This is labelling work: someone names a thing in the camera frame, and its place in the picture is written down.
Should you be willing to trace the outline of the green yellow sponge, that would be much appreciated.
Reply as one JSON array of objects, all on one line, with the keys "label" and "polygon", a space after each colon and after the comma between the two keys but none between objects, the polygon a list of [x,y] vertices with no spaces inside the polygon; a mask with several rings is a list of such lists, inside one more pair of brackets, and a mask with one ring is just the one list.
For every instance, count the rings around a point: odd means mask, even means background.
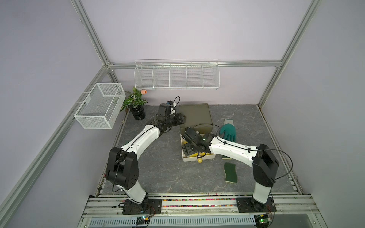
[{"label": "green yellow sponge", "polygon": [[236,173],[236,165],[226,162],[224,164],[225,181],[228,183],[237,183],[238,176]]}]

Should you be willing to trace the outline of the olive three-drawer storage box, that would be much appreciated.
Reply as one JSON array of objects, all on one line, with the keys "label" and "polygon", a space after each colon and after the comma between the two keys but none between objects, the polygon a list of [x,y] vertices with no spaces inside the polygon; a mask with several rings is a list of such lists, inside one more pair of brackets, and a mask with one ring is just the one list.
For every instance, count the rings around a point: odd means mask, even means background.
[{"label": "olive three-drawer storage box", "polygon": [[180,135],[183,135],[187,127],[193,128],[200,134],[211,133],[213,121],[209,105],[203,104],[182,104],[179,105],[180,113],[186,116],[185,123],[180,125]]}]

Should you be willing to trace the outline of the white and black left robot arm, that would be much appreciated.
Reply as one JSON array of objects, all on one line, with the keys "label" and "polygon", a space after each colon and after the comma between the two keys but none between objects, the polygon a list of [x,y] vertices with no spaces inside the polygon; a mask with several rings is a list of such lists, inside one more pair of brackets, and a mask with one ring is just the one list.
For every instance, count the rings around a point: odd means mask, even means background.
[{"label": "white and black left robot arm", "polygon": [[118,186],[132,203],[143,204],[147,201],[147,193],[138,182],[140,156],[153,141],[186,120],[186,116],[179,113],[176,107],[177,103],[172,101],[160,104],[158,113],[136,137],[109,152],[105,178],[113,186]]}]

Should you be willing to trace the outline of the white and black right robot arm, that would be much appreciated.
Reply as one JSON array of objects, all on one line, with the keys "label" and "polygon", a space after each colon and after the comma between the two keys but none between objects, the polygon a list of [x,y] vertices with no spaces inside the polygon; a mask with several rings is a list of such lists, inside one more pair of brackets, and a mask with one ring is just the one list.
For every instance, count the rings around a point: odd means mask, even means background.
[{"label": "white and black right robot arm", "polygon": [[220,154],[240,161],[252,168],[255,180],[254,192],[251,198],[238,198],[237,206],[243,212],[276,212],[274,200],[270,196],[276,182],[279,162],[271,149],[265,145],[247,146],[224,140],[223,138],[206,133],[198,134],[188,127],[182,138],[187,142],[187,151],[197,154]]}]

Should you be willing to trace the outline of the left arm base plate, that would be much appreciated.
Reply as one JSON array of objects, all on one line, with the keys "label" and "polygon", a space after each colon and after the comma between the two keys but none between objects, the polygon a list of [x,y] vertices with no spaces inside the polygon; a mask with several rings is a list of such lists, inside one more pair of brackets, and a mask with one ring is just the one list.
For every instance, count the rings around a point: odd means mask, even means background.
[{"label": "left arm base plate", "polygon": [[147,199],[141,204],[132,202],[127,199],[123,204],[123,215],[140,215],[140,214],[161,214],[162,200]]}]

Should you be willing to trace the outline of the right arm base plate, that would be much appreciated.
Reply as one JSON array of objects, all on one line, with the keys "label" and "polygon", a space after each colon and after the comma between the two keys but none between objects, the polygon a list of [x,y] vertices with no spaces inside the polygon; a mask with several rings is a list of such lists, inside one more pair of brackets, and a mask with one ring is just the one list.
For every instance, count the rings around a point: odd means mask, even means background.
[{"label": "right arm base plate", "polygon": [[243,197],[236,199],[237,208],[239,213],[270,213],[277,212],[274,199],[268,197],[266,203],[260,203],[253,197]]}]

